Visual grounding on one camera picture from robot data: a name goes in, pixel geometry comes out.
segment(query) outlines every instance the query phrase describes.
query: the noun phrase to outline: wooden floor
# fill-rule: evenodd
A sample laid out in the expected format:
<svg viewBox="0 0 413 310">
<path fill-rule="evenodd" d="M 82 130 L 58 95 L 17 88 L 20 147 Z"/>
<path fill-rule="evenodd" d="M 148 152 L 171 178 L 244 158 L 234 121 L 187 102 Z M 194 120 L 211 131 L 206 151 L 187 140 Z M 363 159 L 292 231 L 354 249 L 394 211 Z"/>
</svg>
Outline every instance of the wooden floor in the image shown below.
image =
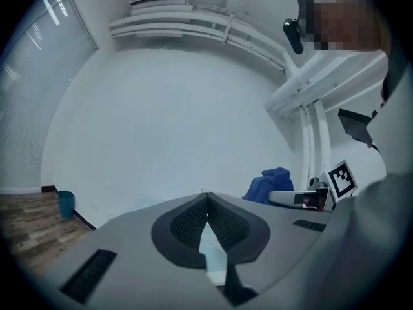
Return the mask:
<svg viewBox="0 0 413 310">
<path fill-rule="evenodd" d="M 75 216 L 60 217 L 55 192 L 0 196 L 0 220 L 10 252 L 37 274 L 91 231 Z"/>
</svg>

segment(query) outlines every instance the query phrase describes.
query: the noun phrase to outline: blue trash can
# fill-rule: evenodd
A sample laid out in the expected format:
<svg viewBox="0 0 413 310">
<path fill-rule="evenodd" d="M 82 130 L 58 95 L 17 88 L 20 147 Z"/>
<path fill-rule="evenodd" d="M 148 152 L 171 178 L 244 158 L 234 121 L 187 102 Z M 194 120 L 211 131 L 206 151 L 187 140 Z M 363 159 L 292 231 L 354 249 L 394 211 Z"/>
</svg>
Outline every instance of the blue trash can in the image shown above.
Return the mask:
<svg viewBox="0 0 413 310">
<path fill-rule="evenodd" d="M 57 193 L 59 202 L 60 215 L 62 218 L 71 218 L 75 204 L 75 196 L 69 191 L 60 191 Z"/>
</svg>

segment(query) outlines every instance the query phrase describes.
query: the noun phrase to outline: blue cloth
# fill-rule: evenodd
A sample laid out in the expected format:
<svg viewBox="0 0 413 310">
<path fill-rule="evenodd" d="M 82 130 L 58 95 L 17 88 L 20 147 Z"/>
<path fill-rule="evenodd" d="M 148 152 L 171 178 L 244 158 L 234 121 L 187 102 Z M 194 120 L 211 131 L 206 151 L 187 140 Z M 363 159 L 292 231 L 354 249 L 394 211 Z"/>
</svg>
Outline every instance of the blue cloth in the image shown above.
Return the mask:
<svg viewBox="0 0 413 310">
<path fill-rule="evenodd" d="M 262 172 L 262 177 L 252 180 L 250 189 L 243 197 L 244 200 L 271 205 L 267 200 L 270 191 L 293 191 L 294 186 L 290 179 L 290 171 L 284 168 L 275 168 Z"/>
</svg>

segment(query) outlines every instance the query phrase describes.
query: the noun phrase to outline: person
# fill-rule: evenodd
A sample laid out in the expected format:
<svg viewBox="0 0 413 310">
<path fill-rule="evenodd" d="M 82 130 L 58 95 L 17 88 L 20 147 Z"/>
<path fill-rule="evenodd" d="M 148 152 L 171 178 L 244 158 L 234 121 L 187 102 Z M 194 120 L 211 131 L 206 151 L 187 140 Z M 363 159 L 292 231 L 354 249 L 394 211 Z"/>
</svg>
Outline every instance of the person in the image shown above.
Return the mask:
<svg viewBox="0 0 413 310">
<path fill-rule="evenodd" d="M 386 102 L 401 79 L 407 58 L 372 0 L 298 0 L 300 35 L 316 49 L 383 51 L 388 73 L 381 96 Z"/>
</svg>

